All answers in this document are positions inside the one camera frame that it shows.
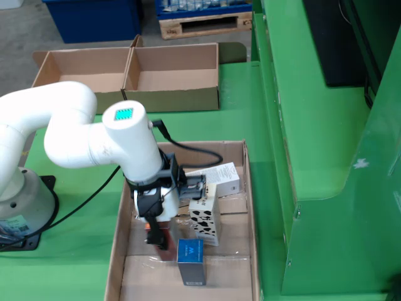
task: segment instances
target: black panel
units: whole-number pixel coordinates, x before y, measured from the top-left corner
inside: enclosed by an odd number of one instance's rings
[[[362,86],[367,75],[352,26],[339,0],[303,0],[326,84]]]

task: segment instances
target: open cardboard box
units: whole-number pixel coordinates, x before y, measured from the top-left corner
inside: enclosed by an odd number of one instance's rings
[[[123,100],[124,83],[131,48],[92,48],[47,52],[33,87],[75,81],[87,85],[98,99],[96,113]]]
[[[222,233],[219,246],[204,245],[205,287],[186,287],[178,266],[162,262],[153,246],[146,245],[144,224],[135,219],[130,190],[125,184],[110,258],[105,301],[194,300],[259,301],[258,255],[254,224],[251,175],[246,144],[243,141],[188,142],[220,153],[224,163],[234,162],[241,178],[242,192],[219,198]],[[175,152],[179,164],[206,163],[210,157],[168,143],[159,147]],[[176,218],[187,238],[193,238],[188,209]]]
[[[147,112],[219,109],[219,64],[246,61],[235,42],[143,47],[36,51],[39,72],[33,87],[73,80],[96,94],[102,114],[124,99],[141,102]]]

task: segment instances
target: blue crate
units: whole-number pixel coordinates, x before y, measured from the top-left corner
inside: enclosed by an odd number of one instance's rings
[[[42,0],[65,43],[132,40],[141,33],[140,0]]]
[[[159,20],[252,11],[252,4],[240,0],[155,0],[155,3]]]

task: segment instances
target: blue box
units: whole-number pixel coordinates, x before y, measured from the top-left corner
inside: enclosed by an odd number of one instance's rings
[[[133,40],[141,33],[140,0],[42,0],[64,43]]]
[[[184,285],[206,285],[203,240],[178,240],[177,263]]]

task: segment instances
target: white product box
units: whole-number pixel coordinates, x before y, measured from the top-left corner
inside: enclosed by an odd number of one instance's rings
[[[233,162],[185,173],[188,176],[206,176],[206,184],[217,185],[217,197],[229,196],[240,192],[239,176]]]
[[[189,214],[194,224],[196,237],[204,244],[218,246],[221,232],[220,209],[216,194],[217,185],[206,185],[206,196],[202,199],[191,199]]]

